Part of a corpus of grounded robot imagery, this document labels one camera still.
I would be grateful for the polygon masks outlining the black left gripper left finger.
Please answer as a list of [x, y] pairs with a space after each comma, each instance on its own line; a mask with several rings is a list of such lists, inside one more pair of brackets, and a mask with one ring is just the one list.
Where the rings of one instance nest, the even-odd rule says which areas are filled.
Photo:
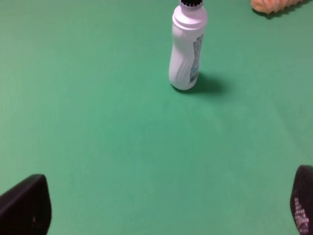
[[2, 235], [46, 235], [52, 206], [45, 175], [33, 174], [0, 196]]

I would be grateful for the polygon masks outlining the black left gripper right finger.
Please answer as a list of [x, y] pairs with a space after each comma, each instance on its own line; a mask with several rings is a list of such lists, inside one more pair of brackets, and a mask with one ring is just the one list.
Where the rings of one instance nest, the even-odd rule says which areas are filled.
[[290, 209], [300, 235], [313, 234], [313, 167], [301, 165], [291, 191]]

